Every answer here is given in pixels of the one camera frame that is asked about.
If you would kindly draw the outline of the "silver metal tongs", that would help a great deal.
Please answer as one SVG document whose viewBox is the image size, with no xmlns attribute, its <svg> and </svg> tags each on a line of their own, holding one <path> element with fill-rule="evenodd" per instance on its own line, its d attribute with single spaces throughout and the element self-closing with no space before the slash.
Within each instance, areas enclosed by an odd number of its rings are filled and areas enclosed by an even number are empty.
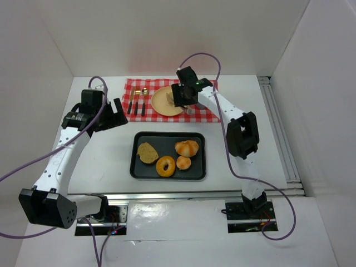
<svg viewBox="0 0 356 267">
<path fill-rule="evenodd" d="M 193 108 L 191 106 L 183 106 L 182 110 L 188 115 L 192 115 L 193 113 Z"/>
</svg>

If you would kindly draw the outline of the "small round tan muffin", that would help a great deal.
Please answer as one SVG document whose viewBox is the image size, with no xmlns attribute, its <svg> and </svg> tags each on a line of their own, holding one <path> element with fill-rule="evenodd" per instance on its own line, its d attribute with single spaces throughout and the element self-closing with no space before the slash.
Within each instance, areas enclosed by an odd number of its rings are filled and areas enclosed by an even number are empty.
<svg viewBox="0 0 356 267">
<path fill-rule="evenodd" d="M 169 104 L 174 105 L 174 98 L 173 98 L 173 93 L 169 92 L 166 94 L 166 99 Z"/>
</svg>

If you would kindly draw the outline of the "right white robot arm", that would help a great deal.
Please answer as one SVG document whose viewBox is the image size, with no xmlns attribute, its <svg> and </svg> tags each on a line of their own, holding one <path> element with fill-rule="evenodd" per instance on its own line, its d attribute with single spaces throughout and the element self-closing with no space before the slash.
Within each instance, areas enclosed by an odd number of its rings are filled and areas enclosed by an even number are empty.
<svg viewBox="0 0 356 267">
<path fill-rule="evenodd" d="M 171 86 L 174 105 L 200 104 L 220 119 L 225 148 L 236 160 L 237 175 L 242 179 L 244 210 L 248 214 L 257 212 L 265 205 L 266 194 L 258 182 L 256 152 L 260 138 L 255 114 L 235 107 L 218 92 L 215 83 L 206 78 L 198 79 L 191 67 L 179 68 L 176 74 L 179 83 Z"/>
</svg>

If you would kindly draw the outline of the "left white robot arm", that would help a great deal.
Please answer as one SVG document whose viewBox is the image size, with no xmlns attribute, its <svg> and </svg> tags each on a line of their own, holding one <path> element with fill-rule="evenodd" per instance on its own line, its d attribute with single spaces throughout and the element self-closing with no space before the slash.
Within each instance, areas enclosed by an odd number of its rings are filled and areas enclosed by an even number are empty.
<svg viewBox="0 0 356 267">
<path fill-rule="evenodd" d="M 119 98 L 104 100 L 104 92 L 82 90 L 81 102 L 63 118 L 57 153 L 31 189 L 22 189 L 19 201 L 31 224 L 68 229 L 75 220 L 108 216 L 107 197 L 86 193 L 68 196 L 68 187 L 81 152 L 93 133 L 127 124 Z"/>
</svg>

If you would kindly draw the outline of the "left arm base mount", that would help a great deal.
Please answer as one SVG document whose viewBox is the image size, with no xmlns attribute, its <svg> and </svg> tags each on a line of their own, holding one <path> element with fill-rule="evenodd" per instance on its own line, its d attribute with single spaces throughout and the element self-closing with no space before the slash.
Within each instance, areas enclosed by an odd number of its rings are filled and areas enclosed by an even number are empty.
<svg viewBox="0 0 356 267">
<path fill-rule="evenodd" d="M 87 215 L 95 236 L 124 236 L 127 234 L 128 204 L 109 204 L 104 217 Z"/>
</svg>

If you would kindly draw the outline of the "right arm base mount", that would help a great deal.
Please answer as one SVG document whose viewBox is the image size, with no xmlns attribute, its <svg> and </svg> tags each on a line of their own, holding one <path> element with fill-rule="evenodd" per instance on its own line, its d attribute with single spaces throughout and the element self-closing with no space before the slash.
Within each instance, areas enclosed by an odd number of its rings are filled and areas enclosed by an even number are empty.
<svg viewBox="0 0 356 267">
<path fill-rule="evenodd" d="M 253 214 L 248 214 L 242 202 L 227 202 L 221 211 L 226 215 L 228 233 L 255 233 L 265 231 L 277 231 L 278 225 L 273 203 L 268 201 L 262 208 Z"/>
</svg>

